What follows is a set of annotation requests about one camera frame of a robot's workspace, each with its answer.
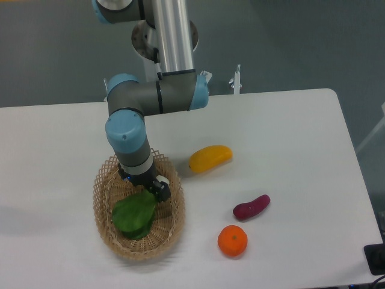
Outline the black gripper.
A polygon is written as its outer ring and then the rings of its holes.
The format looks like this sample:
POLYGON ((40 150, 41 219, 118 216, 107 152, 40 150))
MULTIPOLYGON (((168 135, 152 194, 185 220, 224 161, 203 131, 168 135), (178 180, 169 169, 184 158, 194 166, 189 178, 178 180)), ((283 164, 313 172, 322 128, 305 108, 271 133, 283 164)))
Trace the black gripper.
POLYGON ((129 181, 134 187, 142 185, 147 191, 155 196, 157 202, 165 202, 171 197, 169 185, 165 181, 156 180, 156 166, 139 175, 126 173, 120 164, 117 165, 118 173, 122 180, 129 181))

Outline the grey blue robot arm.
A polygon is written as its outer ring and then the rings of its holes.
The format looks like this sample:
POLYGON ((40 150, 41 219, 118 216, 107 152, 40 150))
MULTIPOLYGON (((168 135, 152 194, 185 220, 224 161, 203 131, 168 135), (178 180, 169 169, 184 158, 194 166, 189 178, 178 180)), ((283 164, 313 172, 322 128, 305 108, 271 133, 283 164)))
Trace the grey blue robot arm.
POLYGON ((139 83, 127 73, 106 85, 106 137, 119 161, 119 174, 134 186, 142 185, 158 202, 170 198, 169 185, 157 178, 144 118, 190 111, 208 104, 206 77, 198 75, 193 60, 193 32, 185 1, 93 1, 103 23, 141 20, 155 30, 150 46, 160 65, 156 81, 139 83))

